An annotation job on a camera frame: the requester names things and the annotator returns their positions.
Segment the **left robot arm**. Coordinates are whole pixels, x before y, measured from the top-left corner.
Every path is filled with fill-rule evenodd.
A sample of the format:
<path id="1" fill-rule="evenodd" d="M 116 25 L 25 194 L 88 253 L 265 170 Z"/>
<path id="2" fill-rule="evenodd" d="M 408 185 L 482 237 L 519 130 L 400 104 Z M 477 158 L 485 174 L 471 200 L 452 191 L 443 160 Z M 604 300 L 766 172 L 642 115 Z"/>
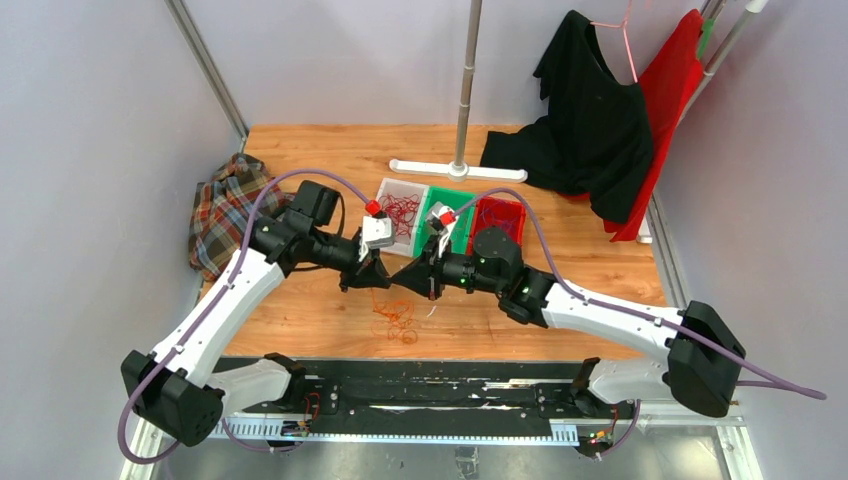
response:
<path id="1" fill-rule="evenodd" d="M 394 240 L 391 220 L 366 199 L 361 227 L 351 238 L 329 234 L 338 191 L 305 180 L 284 209 L 252 209 L 241 246 L 185 320 L 149 353 L 131 351 L 121 365 L 128 403 L 124 428 L 135 413 L 173 438 L 195 446 L 229 415 L 271 402 L 283 413 L 305 403 L 305 368 L 270 353 L 234 370 L 214 370 L 224 348 L 263 299 L 299 264 L 335 270 L 342 291 L 390 286 L 379 250 Z"/>

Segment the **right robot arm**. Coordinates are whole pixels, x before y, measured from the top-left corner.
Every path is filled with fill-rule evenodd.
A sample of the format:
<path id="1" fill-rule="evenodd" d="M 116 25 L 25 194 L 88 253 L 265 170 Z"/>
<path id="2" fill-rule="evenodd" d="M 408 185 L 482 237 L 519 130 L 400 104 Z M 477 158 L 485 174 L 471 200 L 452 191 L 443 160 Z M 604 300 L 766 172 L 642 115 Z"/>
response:
<path id="1" fill-rule="evenodd" d="M 393 284 L 430 300 L 447 286 L 491 293 L 520 324 L 579 331 L 641 352 L 626 361 L 583 362 L 571 390 L 580 414 L 595 417 L 625 400 L 674 400 L 707 417 L 728 414 L 746 352 L 711 305 L 648 306 L 559 282 L 527 265 L 521 247 L 495 227 L 474 237 L 468 255 L 441 251 L 442 244 L 432 236 Z"/>

